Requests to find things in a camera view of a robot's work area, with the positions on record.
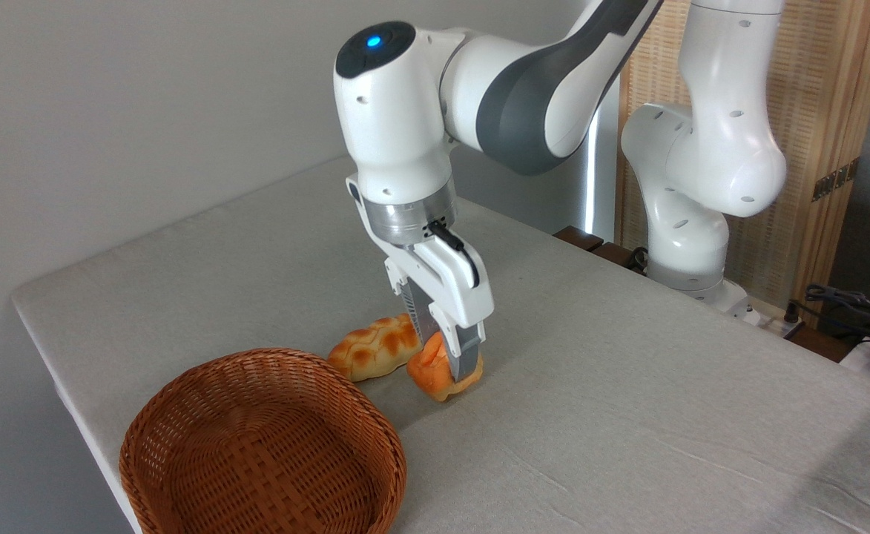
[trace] gray tablecloth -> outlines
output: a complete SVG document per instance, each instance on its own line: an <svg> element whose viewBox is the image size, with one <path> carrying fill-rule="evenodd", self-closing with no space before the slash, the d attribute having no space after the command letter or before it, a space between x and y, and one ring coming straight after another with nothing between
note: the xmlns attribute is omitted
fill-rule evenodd
<svg viewBox="0 0 870 534"><path fill-rule="evenodd" d="M326 355L401 312L326 163L13 300L119 503L141 406L220 355ZM398 532L870 532L870 379L469 202L496 311L481 382L363 384L398 429Z"/></svg>

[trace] white robotic arm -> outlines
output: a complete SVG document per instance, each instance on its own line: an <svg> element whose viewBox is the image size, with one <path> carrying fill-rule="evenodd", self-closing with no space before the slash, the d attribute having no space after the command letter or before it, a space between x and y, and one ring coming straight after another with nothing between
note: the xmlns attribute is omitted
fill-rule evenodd
<svg viewBox="0 0 870 534"><path fill-rule="evenodd" d="M349 192L422 342L444 334L456 380L475 368L493 301L483 261L449 229L449 150L459 141L526 175L560 165L659 4L595 0L546 47L388 22L337 55L337 111L357 165Z"/></svg>
<svg viewBox="0 0 870 534"><path fill-rule="evenodd" d="M768 124L765 82L783 0L692 0L679 70L692 108L648 104L622 131L642 190L648 276L756 323L747 294L724 280L728 224L784 185L786 162Z"/></svg>

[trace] orange toy food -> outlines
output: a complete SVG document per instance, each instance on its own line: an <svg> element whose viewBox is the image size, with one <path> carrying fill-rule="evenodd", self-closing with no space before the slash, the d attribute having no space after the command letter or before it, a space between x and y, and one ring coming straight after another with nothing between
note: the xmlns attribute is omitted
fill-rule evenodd
<svg viewBox="0 0 870 534"><path fill-rule="evenodd" d="M484 372L484 360L478 354L478 367L475 371L455 384L448 364L448 348L444 345L441 332L437 332L425 343L425 348L418 355L408 360L408 367L405 369L422 392L428 393L428 396L438 402L444 402L448 395L461 393L480 380L481 373Z"/></svg>
<svg viewBox="0 0 870 534"><path fill-rule="evenodd" d="M359 382L393 372L421 350L408 314L384 317L368 328L354 330L329 353L329 365Z"/></svg>

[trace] cable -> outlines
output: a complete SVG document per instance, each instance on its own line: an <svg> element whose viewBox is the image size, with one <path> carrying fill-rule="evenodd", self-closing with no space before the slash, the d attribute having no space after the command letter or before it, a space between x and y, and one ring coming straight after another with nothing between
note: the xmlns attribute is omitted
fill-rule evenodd
<svg viewBox="0 0 870 534"><path fill-rule="evenodd" d="M827 314L821 314L820 311L818 312L817 310L812 310L811 308L808 308L807 306L805 306L802 302L800 302L798 300L791 300L791 303L793 303L795 306L800 308L800 310L808 312L808 314L814 315L814 317L817 317L819 319L827 321L828 323L830 323L832 325L838 326L840 328L848 329L848 330L851 330L853 332L858 332L858 334L862 334L862 335L864 335L864 337L870 337L870 329L868 329L868 328L849 324L847 322L838 320L834 317L829 317L829 315L827 315Z"/></svg>
<svg viewBox="0 0 870 534"><path fill-rule="evenodd" d="M649 263L649 249L645 247L635 247L632 249L632 256L625 263L627 269L638 269L645 271L645 266Z"/></svg>

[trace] wicker basket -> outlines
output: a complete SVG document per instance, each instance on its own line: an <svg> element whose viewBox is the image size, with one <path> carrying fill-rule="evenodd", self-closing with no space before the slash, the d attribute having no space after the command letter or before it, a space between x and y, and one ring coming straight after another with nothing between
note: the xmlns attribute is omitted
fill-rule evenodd
<svg viewBox="0 0 870 534"><path fill-rule="evenodd" d="M398 434L322 358L224 356L171 381L119 459L146 533L385 532L405 490Z"/></svg>

